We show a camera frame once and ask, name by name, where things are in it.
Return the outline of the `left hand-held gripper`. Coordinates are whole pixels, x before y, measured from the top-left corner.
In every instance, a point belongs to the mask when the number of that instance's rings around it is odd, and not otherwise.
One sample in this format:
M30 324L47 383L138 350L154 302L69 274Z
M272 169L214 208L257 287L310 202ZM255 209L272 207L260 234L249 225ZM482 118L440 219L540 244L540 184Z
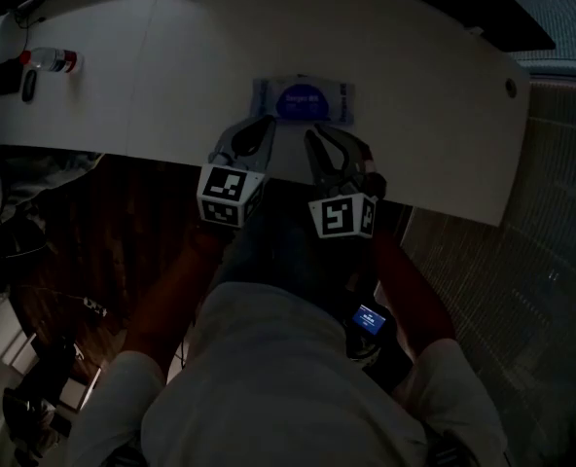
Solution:
M198 180L202 221L243 227L262 201L275 132L275 117L265 115L245 119L222 133Z

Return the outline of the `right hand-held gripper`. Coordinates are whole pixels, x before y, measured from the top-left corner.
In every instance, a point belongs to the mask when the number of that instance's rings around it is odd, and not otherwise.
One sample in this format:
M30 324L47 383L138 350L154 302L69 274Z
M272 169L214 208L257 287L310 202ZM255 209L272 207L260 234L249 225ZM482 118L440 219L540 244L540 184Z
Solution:
M386 181L375 162L368 160L369 146L333 126L315 124L314 128L318 135L308 129L304 143L313 183L321 197L308 203L318 237L371 238L378 202L385 197ZM334 166L320 137L342 153L340 167Z

